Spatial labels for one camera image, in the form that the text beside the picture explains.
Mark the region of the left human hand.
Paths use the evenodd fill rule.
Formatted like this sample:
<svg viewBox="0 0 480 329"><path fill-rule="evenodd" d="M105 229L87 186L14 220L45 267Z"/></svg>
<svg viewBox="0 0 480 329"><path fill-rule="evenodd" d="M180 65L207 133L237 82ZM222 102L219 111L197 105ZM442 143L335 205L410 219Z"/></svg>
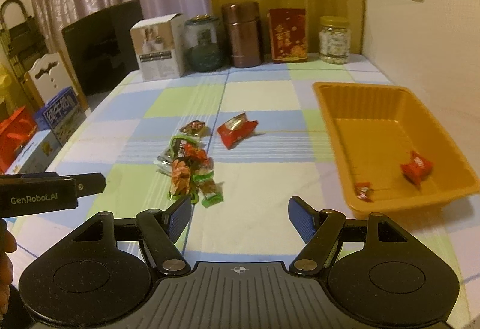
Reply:
<svg viewBox="0 0 480 329"><path fill-rule="evenodd" d="M0 261L0 308L1 319L8 311L9 299L11 295L10 285L13 282L13 265L8 253L13 253L17 250L16 239L9 230L7 230L7 223L1 219L1 261Z"/></svg>

